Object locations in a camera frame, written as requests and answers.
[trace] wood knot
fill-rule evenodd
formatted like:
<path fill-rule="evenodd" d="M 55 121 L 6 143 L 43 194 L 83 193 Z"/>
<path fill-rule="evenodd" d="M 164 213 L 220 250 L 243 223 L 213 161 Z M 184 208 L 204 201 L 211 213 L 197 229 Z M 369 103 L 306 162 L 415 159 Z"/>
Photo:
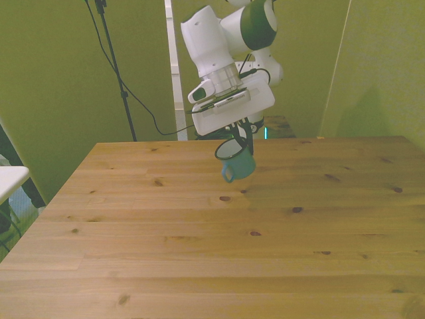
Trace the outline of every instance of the wood knot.
<path fill-rule="evenodd" d="M 130 295 L 124 294 L 124 295 L 120 296 L 120 299 L 118 299 L 118 304 L 120 306 L 123 306 L 124 304 L 126 304 L 128 302 L 128 300 L 130 300 Z"/>

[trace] mug handle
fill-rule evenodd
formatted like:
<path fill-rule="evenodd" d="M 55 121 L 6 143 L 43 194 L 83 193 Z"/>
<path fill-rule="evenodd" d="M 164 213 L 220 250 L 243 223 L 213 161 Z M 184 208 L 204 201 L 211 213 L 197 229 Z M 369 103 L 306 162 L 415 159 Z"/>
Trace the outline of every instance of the mug handle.
<path fill-rule="evenodd" d="M 229 171 L 230 171 L 230 179 L 227 177 L 227 174 L 226 174 L 226 172 L 227 172 L 227 170 L 229 169 Z M 228 163 L 225 163 L 224 165 L 223 165 L 223 169 L 222 169 L 222 171 L 221 171 L 221 175 L 223 176 L 223 178 L 224 178 L 224 180 L 226 181 L 226 182 L 228 182 L 228 183 L 232 183 L 233 181 L 234 181 L 234 173 L 233 173 L 233 169 L 232 169 L 232 167 L 231 166 L 229 166 L 228 165 Z"/>

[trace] microphone stand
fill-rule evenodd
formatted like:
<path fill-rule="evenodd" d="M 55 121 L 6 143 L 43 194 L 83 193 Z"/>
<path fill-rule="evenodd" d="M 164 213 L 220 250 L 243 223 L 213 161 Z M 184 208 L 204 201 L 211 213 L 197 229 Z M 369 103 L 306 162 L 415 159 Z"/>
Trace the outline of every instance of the microphone stand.
<path fill-rule="evenodd" d="M 106 20 L 105 20 L 105 14 L 104 14 L 105 13 L 104 7 L 106 7 L 106 0 L 94 0 L 94 2 L 96 3 L 96 8 L 98 9 L 98 13 L 100 14 L 100 17 L 102 18 L 102 24 L 104 25 L 106 38 L 107 38 L 108 44 L 109 44 L 109 50 L 111 51 L 112 61 L 114 62 L 115 73 L 117 74 L 118 84 L 120 85 L 121 97 L 122 97 L 122 100 L 124 102 L 124 107 L 126 108 L 126 114 L 127 114 L 128 124 L 129 124 L 130 130 L 131 130 L 131 135 L 133 136 L 133 141 L 136 142 L 137 138 L 135 136 L 133 122 L 131 120 L 131 115 L 130 115 L 130 109 L 129 109 L 128 103 L 127 103 L 128 93 L 124 90 L 124 87 L 123 87 L 123 84 L 122 84 L 120 72 L 118 70 L 118 64 L 117 64 L 117 61 L 115 59 L 114 49 L 112 48 L 112 42 L 111 42 L 111 38 L 109 36 L 108 27 L 106 26 Z"/>

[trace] white table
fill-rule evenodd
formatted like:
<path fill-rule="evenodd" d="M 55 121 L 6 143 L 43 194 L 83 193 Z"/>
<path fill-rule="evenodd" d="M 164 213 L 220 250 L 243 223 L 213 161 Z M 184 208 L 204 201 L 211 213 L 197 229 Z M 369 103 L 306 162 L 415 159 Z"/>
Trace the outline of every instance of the white table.
<path fill-rule="evenodd" d="M 24 166 L 0 166 L 0 204 L 8 199 L 29 178 Z"/>

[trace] wood grain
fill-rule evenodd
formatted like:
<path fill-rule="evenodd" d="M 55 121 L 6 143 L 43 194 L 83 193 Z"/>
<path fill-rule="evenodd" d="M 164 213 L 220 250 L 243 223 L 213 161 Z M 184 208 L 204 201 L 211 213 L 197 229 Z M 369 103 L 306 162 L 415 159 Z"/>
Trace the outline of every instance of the wood grain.
<path fill-rule="evenodd" d="M 97 144 L 0 264 L 0 319 L 424 318 L 425 155 L 403 137 Z"/>

